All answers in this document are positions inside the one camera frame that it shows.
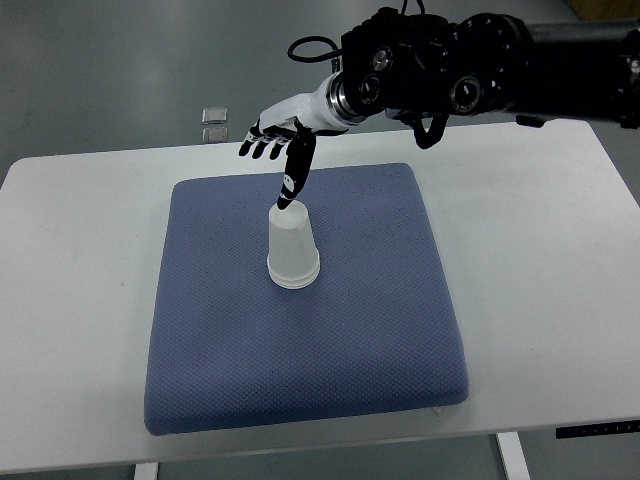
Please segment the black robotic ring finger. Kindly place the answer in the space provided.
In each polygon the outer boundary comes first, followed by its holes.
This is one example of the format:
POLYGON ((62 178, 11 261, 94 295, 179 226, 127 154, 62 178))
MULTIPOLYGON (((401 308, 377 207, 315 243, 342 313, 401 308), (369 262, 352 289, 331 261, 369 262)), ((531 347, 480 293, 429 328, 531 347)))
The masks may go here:
POLYGON ((245 157, 248 154, 251 154, 252 157, 261 157, 271 141, 272 139, 269 135, 265 134, 258 124, 254 124, 248 130, 238 154, 241 157, 245 157))

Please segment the black robotic little finger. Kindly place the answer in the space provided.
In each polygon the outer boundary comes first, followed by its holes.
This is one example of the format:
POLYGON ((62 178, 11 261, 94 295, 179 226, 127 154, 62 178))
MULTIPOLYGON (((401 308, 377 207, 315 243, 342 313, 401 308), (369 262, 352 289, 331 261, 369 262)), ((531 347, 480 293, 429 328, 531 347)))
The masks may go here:
POLYGON ((256 143, 261 140, 261 130, 259 121, 256 121, 248 130, 244 142, 256 143))

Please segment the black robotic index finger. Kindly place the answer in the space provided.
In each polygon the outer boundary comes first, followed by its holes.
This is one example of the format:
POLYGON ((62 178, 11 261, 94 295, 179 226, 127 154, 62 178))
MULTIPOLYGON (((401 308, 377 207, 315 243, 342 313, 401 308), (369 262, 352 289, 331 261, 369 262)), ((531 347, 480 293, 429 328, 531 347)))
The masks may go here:
POLYGON ((276 160, 282 150, 296 137, 296 135, 296 132, 289 129, 274 128, 269 133, 269 139, 273 143, 269 159, 276 160))

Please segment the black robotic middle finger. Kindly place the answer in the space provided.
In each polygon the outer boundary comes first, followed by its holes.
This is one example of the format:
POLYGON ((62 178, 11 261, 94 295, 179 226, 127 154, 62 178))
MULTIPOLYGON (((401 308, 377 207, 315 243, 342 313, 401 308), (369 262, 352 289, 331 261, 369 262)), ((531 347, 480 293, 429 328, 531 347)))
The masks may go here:
POLYGON ((277 159, 288 142, 288 131, 280 127, 268 127, 262 131, 259 127, 251 128, 251 146, 253 147, 252 158, 260 158, 266 148, 271 146, 269 152, 270 159, 277 159))

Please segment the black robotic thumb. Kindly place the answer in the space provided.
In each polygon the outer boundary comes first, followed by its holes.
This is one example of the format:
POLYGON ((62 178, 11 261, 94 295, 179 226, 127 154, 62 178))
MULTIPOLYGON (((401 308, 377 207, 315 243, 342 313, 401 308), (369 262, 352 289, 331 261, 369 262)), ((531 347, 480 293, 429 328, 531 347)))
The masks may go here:
POLYGON ((276 205, 285 210, 302 191, 308 178, 316 149, 316 135, 300 122, 295 122, 296 133, 286 148, 286 162, 282 188, 276 205))

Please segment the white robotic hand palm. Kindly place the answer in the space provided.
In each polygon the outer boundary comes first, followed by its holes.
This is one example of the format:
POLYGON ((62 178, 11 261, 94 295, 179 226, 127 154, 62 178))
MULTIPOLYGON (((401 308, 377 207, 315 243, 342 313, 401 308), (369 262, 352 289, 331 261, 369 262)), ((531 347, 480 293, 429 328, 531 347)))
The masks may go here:
POLYGON ((295 121, 317 133, 320 131, 347 131, 350 123, 338 112, 332 88, 339 84, 341 74, 327 77, 312 93, 301 93, 282 100, 264 110, 258 119, 261 133, 269 128, 295 132, 295 121))

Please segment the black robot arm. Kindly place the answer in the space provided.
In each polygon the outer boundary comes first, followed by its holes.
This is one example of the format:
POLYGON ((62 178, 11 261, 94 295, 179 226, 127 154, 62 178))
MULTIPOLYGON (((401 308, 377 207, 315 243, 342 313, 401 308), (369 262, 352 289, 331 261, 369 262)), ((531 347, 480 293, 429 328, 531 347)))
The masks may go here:
POLYGON ((534 128, 553 119, 639 125, 637 22, 528 25, 480 13, 453 23, 384 7, 326 59, 330 76, 264 110, 239 150, 285 157, 280 209, 303 189, 319 137, 377 114, 408 126, 421 149, 442 139, 451 117, 489 112, 534 128))

